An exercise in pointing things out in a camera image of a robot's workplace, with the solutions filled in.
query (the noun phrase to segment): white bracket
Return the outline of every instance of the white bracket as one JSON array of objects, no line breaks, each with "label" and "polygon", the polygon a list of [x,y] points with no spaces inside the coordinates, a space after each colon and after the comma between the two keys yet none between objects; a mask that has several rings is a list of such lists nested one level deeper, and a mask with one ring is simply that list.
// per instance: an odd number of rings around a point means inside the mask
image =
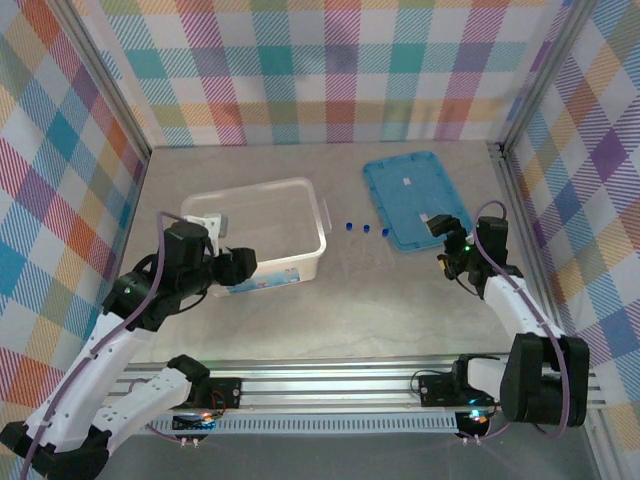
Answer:
[{"label": "white bracket", "polygon": [[184,403],[190,390],[191,382],[184,373],[174,368],[164,368],[148,383],[98,410],[93,425],[101,431],[111,431],[107,443],[109,455],[159,414]]},{"label": "white bracket", "polygon": [[500,401],[500,385],[506,363],[491,358],[472,358],[467,365],[467,383],[476,390],[491,395]]},{"label": "white bracket", "polygon": [[186,215],[184,219],[187,222],[196,223],[206,228],[209,231],[209,239],[213,245],[213,256],[217,257],[220,255],[219,239],[227,236],[228,220],[226,215],[220,213],[211,213],[204,217]]}]

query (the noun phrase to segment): blue plastic lid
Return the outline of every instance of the blue plastic lid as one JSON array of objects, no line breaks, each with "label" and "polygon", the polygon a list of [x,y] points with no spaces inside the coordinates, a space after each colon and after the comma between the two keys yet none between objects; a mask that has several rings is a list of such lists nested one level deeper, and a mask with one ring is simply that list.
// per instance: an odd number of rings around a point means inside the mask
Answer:
[{"label": "blue plastic lid", "polygon": [[440,213],[460,219],[471,231],[471,218],[447,172],[432,152],[416,152],[367,163],[363,173],[371,198],[393,246],[413,252],[442,245],[426,221]]}]

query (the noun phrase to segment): plaid wall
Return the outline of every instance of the plaid wall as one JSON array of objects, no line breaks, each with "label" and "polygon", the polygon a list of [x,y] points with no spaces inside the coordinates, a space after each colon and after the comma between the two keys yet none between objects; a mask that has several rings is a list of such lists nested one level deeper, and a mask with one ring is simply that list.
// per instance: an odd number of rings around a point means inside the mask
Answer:
[{"label": "plaid wall", "polygon": [[144,167],[45,1],[0,2],[0,428],[79,352]]},{"label": "plaid wall", "polygon": [[555,43],[562,28],[565,26],[565,22],[567,20],[567,17],[569,16],[569,12],[571,11],[571,7],[574,4],[574,1],[575,0],[563,0],[562,6],[558,10],[556,18],[553,20],[553,24],[551,25],[551,28],[547,32],[544,42],[542,43],[542,47],[538,51],[535,60],[529,68],[529,72],[527,73],[525,81],[522,84],[520,91],[518,92],[518,96],[515,98],[513,104],[511,105],[511,109],[509,110],[509,114],[507,115],[507,120],[502,126],[500,134],[496,139],[498,142],[503,142],[506,139],[507,134],[511,130],[511,127],[513,127],[513,123],[518,113],[520,113],[524,100],[531,93],[531,90],[536,84],[536,80],[538,80],[540,70],[544,66],[547,58],[549,57],[549,54],[551,53],[551,46]]},{"label": "plaid wall", "polygon": [[561,3],[75,0],[171,146],[497,136]]},{"label": "plaid wall", "polygon": [[514,167],[570,333],[640,478],[640,2],[602,0]]}]

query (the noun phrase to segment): gray floor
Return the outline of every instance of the gray floor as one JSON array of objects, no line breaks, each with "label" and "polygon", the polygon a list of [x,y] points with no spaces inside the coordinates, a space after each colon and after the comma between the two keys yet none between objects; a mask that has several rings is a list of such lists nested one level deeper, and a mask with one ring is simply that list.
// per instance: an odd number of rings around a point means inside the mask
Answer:
[{"label": "gray floor", "polygon": [[[354,266],[344,224],[380,221],[362,178],[369,161],[434,151],[471,215],[501,192],[483,142],[413,142],[154,151],[125,252],[124,268],[156,248],[155,212],[179,212],[194,193],[302,176],[326,200],[334,225],[315,280],[226,298],[208,298],[170,317],[136,362],[185,353],[200,360],[393,357],[507,351],[493,311],[447,281],[439,248],[394,251],[379,235],[367,248],[379,268]],[[511,261],[522,266],[511,231]]]},{"label": "gray floor", "polygon": [[229,436],[202,446],[149,435],[131,437],[99,480],[171,479],[473,479],[591,480],[594,468],[582,430],[549,440],[530,425],[512,425],[484,444],[462,446],[453,435],[352,437]]}]

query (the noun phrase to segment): cable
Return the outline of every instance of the cable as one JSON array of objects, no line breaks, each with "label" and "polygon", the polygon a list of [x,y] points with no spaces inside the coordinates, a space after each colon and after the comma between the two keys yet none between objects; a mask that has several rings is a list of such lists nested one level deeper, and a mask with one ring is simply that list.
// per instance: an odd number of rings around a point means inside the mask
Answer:
[{"label": "cable", "polygon": [[166,433],[162,433],[160,430],[158,430],[157,428],[151,426],[148,423],[144,426],[144,428],[146,428],[147,430],[152,431],[153,433],[155,433],[159,437],[164,438],[165,440],[169,440],[169,441],[171,441],[173,443],[179,443],[180,445],[182,445],[182,442],[180,440],[178,440],[177,438],[174,438],[171,435],[167,435]]},{"label": "cable", "polygon": [[[501,433],[503,433],[507,428],[509,428],[511,424],[509,422],[505,423],[502,427],[500,427],[498,430],[496,430],[495,432],[489,434],[489,432],[487,431],[487,435],[484,435],[482,437],[478,437],[478,439],[482,439],[484,440],[490,440],[492,438],[497,437],[498,435],[500,435]],[[458,430],[458,433],[464,437],[467,438],[471,438],[471,439],[476,439],[476,437],[474,437],[473,435],[469,435],[467,432],[464,432],[462,430]]]},{"label": "cable", "polygon": [[[480,219],[480,214],[482,211],[488,207],[489,205],[499,205],[502,208],[502,219],[507,218],[507,207],[499,200],[491,200],[490,202],[485,203],[480,207],[478,213],[476,214],[475,222],[473,223],[473,238],[478,248],[480,254],[485,258],[487,262],[493,267],[496,273],[499,273],[508,283],[511,285],[515,291],[518,292],[524,303],[529,307],[529,310],[536,318],[536,321],[540,325],[540,327],[544,330],[544,333],[549,337],[549,341],[551,342],[551,346],[558,358],[558,364],[560,366],[560,379],[562,383],[562,413],[560,414],[560,424],[558,428],[556,428],[553,432],[547,433],[538,425],[534,425],[536,430],[539,432],[549,436],[550,438],[558,438],[561,436],[565,429],[567,428],[567,421],[569,420],[569,409],[570,409],[570,393],[569,393],[569,374],[567,372],[567,364],[564,360],[564,355],[562,354],[562,348],[560,348],[560,344],[558,343],[558,339],[553,335],[551,328],[547,325],[544,317],[533,303],[533,301],[529,298],[529,296],[524,293],[524,291],[518,286],[518,284],[504,271],[500,265],[498,265],[485,251],[485,249],[480,244],[478,239],[478,220]],[[505,427],[498,430],[498,432],[492,434],[489,438],[496,436],[498,433],[506,430],[506,427],[509,424],[506,424]]]},{"label": "cable", "polygon": [[418,374],[421,373],[421,372],[430,372],[430,373],[435,373],[435,374],[438,374],[438,375],[444,375],[445,373],[447,373],[447,372],[439,372],[438,370],[429,370],[429,369],[416,371],[413,375],[411,375],[411,380],[409,380],[409,388],[416,395],[420,395],[420,392],[413,388],[413,381],[416,379]]},{"label": "cable", "polygon": [[476,292],[472,291],[469,287],[467,287],[464,283],[462,283],[458,277],[455,277],[455,281],[458,282],[458,285],[460,285],[462,288],[464,288],[467,292],[469,292],[474,297],[478,296]]},{"label": "cable", "polygon": [[200,298],[199,298],[198,300],[196,300],[195,302],[193,302],[193,303],[192,303],[191,305],[189,305],[188,307],[185,307],[185,308],[183,308],[182,310],[178,310],[178,311],[176,312],[176,315],[177,315],[178,313],[188,312],[188,311],[189,311],[189,310],[191,310],[192,308],[197,307],[198,305],[200,305],[200,304],[204,301],[204,299],[205,299],[205,298],[207,298],[207,293],[208,293],[208,292],[205,290],[205,292],[204,292],[202,295],[200,295]]},{"label": "cable", "polygon": [[133,391],[133,386],[136,383],[147,383],[149,380],[147,380],[146,378],[136,378],[135,380],[131,380],[131,383],[129,384],[129,390],[127,390],[127,393],[131,393]]},{"label": "cable", "polygon": [[71,384],[80,374],[80,372],[82,372],[82,370],[89,364],[89,362],[97,358],[98,354],[104,348],[105,345],[107,345],[111,340],[113,340],[113,338],[116,335],[122,332],[125,328],[127,328],[127,326],[129,326],[130,323],[132,323],[136,318],[138,318],[138,316],[144,311],[144,309],[147,308],[147,306],[151,303],[151,300],[153,300],[156,292],[158,291],[158,287],[160,286],[160,280],[162,279],[162,271],[164,270],[164,258],[166,253],[165,245],[164,245],[164,227],[162,224],[162,217],[173,218],[174,220],[183,220],[183,218],[167,212],[158,212],[156,216],[156,227],[158,232],[158,268],[156,270],[155,276],[153,277],[153,283],[151,284],[149,293],[144,298],[144,300],[142,300],[140,305],[138,305],[138,308],[136,308],[133,312],[131,312],[131,314],[126,319],[124,319],[117,327],[115,327],[108,334],[106,334],[98,343],[96,343],[93,346],[93,348],[91,348],[91,350],[89,350],[89,353],[91,354],[91,356],[86,356],[82,360],[80,360],[78,365],[76,365],[76,367],[69,374],[67,379],[64,382],[62,382],[62,384],[60,385],[60,388],[58,388],[58,391],[55,393],[55,395],[51,399],[51,403],[47,407],[47,410],[45,411],[42,417],[42,420],[40,421],[40,426],[38,427],[35,435],[33,436],[33,440],[31,442],[31,445],[29,446],[29,450],[27,451],[27,454],[24,457],[24,463],[22,465],[22,469],[20,470],[20,480],[27,480],[27,476],[29,473],[29,466],[33,461],[33,455],[35,454],[36,449],[40,444],[40,440],[44,435],[44,431],[47,428],[46,424],[54,415],[56,407],[64,397],[69,387],[71,387]]},{"label": "cable", "polygon": [[491,413],[487,414],[487,415],[486,415],[486,417],[487,417],[488,419],[491,419],[491,418],[495,417],[495,415],[496,415],[496,412],[497,412],[497,411],[498,411],[498,404],[496,403],[496,404],[493,406],[493,412],[491,412]]},{"label": "cable", "polygon": [[220,397],[222,399],[222,411],[218,411],[218,415],[222,416],[224,415],[224,412],[227,411],[227,401],[224,398],[224,395],[222,395],[222,392],[218,391],[218,390],[214,390],[213,393],[211,393],[211,398],[213,399],[213,409],[216,409],[216,395],[218,397]]}]

